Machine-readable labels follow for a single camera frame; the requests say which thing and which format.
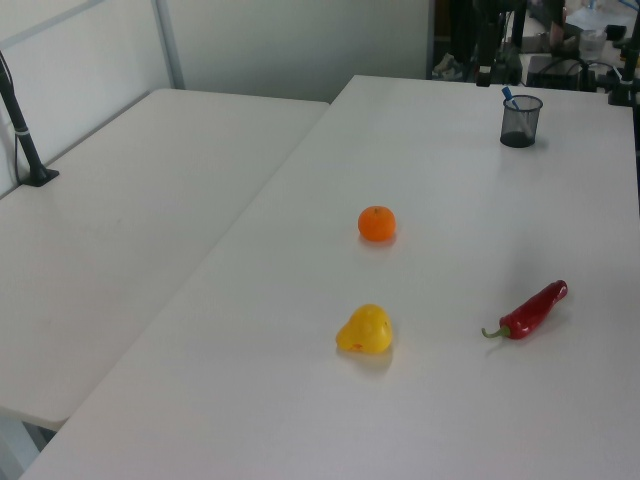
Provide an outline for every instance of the white table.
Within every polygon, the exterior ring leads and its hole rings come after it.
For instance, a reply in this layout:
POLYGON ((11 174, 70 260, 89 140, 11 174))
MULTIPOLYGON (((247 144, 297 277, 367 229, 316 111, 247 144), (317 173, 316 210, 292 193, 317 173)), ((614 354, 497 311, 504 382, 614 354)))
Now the white table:
POLYGON ((0 414, 58 429, 326 110, 160 90, 0 201, 0 414))
POLYGON ((354 78, 24 480, 637 478, 631 113, 533 93, 516 150, 499 86, 354 78), (531 337, 482 337, 559 278, 531 337), (392 350, 336 351, 367 302, 392 350))

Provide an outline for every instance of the pen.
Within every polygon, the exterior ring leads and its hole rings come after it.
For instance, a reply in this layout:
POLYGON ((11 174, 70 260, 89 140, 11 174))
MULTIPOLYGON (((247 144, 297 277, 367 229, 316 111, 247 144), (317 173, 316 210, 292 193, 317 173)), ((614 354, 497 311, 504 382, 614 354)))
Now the pen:
MULTIPOLYGON (((502 89, 502 94, 504 95, 504 98, 507 99, 507 103, 509 105, 511 105, 517 111, 520 111, 520 107, 513 99, 513 95, 511 94, 511 90, 509 90, 509 87, 504 87, 502 89)), ((520 128, 522 129, 523 133, 527 136, 528 139, 532 139, 533 132, 531 131, 531 128, 529 127, 529 124, 527 123, 527 120, 524 118, 524 116, 521 114, 516 114, 516 118, 518 119, 518 123, 520 124, 520 128)))

